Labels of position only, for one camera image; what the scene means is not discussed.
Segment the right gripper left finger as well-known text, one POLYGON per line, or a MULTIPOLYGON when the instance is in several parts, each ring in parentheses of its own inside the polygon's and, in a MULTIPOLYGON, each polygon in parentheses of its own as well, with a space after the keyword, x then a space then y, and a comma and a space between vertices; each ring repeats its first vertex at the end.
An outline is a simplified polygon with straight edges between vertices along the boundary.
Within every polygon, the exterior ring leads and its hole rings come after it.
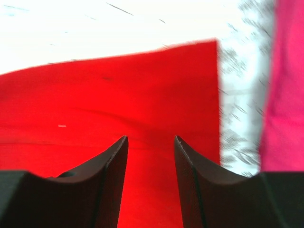
POLYGON ((128 138, 60 174, 0 173, 3 228, 115 228, 122 199, 128 138))

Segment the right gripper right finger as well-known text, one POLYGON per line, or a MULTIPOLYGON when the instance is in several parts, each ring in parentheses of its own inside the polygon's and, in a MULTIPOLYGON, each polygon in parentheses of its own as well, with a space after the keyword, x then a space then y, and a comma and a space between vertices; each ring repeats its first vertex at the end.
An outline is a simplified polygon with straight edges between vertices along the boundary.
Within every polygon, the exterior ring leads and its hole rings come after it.
POLYGON ((304 174, 233 173, 174 139, 183 226, 186 228, 301 228, 304 174))

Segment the red t shirt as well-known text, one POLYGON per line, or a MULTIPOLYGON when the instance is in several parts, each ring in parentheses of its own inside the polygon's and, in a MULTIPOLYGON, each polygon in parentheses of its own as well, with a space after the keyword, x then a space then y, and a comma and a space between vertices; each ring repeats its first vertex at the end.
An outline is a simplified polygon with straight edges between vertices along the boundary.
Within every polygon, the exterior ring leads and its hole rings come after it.
POLYGON ((180 228, 176 135, 219 163, 217 41, 0 77, 0 168, 48 177, 126 135, 118 226, 180 228))

